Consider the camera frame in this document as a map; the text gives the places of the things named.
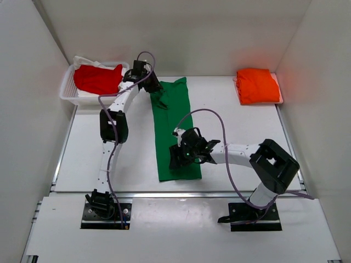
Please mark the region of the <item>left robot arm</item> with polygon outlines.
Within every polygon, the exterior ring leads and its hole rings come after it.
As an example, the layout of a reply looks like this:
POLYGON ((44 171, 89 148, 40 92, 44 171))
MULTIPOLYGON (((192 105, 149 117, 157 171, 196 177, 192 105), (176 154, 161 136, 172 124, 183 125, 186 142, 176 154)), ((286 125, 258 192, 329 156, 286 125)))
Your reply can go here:
POLYGON ((154 73, 155 63, 145 60, 135 60, 133 68, 128 70, 120 83, 120 89, 115 99, 106 106, 103 98, 98 97, 102 106, 99 113, 99 131, 102 140, 103 157, 97 178, 97 185, 91 194, 86 195, 90 209, 103 220, 115 219, 124 224, 124 213, 112 186, 112 176, 118 155, 123 144, 128 139, 128 123, 126 113, 141 89, 148 93, 162 90, 154 73))

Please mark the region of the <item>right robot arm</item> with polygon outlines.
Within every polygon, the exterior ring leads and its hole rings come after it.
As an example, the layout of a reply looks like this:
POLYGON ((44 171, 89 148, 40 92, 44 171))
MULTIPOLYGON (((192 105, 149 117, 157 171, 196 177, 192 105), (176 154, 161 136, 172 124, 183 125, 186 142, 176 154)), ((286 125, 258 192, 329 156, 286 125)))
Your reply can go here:
POLYGON ((191 164, 225 164, 251 168, 260 179, 249 199, 245 200, 246 214, 259 219, 275 198, 284 194, 300 169, 298 162, 272 139, 260 144, 225 144, 224 141, 207 141, 199 128, 176 129, 172 135, 177 143, 169 147, 171 170, 191 164))

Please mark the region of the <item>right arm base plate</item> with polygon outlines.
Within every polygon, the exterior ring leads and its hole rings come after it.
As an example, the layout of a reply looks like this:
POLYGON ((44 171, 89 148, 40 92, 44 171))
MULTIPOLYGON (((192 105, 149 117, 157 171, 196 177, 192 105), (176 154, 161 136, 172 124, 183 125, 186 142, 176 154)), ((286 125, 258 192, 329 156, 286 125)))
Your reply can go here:
POLYGON ((230 224, 231 232, 282 231, 276 203, 267 209, 252 208, 246 203, 229 203, 229 215, 217 220, 219 224, 230 224))

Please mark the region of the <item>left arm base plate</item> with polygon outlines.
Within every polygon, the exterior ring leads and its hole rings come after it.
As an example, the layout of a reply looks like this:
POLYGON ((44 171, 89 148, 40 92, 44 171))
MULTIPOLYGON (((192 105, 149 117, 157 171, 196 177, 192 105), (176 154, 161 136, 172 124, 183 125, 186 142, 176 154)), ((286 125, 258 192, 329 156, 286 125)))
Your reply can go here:
POLYGON ((122 218, 117 203, 109 213, 92 208, 85 202, 81 218, 81 229, 84 230, 129 230, 131 227, 132 202, 120 203, 122 218))

